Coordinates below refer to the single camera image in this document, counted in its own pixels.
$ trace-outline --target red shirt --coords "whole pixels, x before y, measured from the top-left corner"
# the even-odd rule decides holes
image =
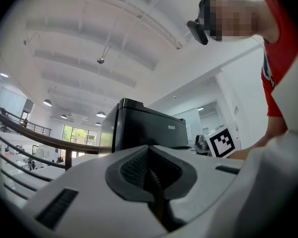
[[[278,0],[265,0],[279,28],[279,39],[274,44],[265,42],[266,56],[262,80],[269,117],[282,117],[271,93],[282,80],[298,55],[298,30]]]

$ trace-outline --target black printer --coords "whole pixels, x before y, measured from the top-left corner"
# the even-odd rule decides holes
[[[187,149],[185,120],[145,108],[141,102],[122,99],[102,123],[99,153],[141,145]]]

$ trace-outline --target security camera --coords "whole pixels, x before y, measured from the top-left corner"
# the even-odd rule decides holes
[[[103,64],[103,63],[105,62],[105,59],[104,59],[104,58],[98,59],[97,62],[98,62],[99,64]]]

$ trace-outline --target person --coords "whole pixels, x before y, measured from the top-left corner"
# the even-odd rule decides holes
[[[8,116],[8,113],[7,113],[7,111],[4,108],[1,109],[1,114],[3,114],[5,117]],[[1,131],[6,132],[6,133],[9,133],[10,132],[10,130],[4,124],[1,127]]]
[[[26,128],[26,126],[28,125],[28,119],[26,118],[26,119],[24,119],[24,121],[23,121],[23,127],[24,128]]]
[[[32,159],[29,157],[28,160],[27,160],[27,162],[28,162],[28,165],[30,166],[31,163],[32,163]]]
[[[204,3],[205,30],[212,39],[224,41],[226,37],[244,39],[253,35],[264,39],[261,78],[268,105],[268,125],[258,142],[229,157],[245,160],[250,150],[265,146],[271,138],[288,130],[271,93],[298,55],[298,30],[279,0],[202,0],[201,3]]]
[[[55,163],[55,161],[54,161],[54,160],[52,160],[52,162],[53,162],[53,163]],[[49,167],[49,166],[50,166],[50,164],[48,164],[48,167]]]
[[[37,167],[35,166],[35,162],[32,161],[32,164],[31,164],[31,166],[30,166],[30,171],[31,171],[31,170],[35,170],[35,169],[37,169]]]

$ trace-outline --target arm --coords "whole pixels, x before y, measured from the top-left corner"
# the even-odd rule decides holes
[[[287,131],[287,126],[282,117],[268,117],[268,125],[265,135],[258,140],[254,145],[241,151],[234,152],[228,158],[246,160],[250,150],[256,147],[265,146],[266,143],[273,137],[284,134]]]

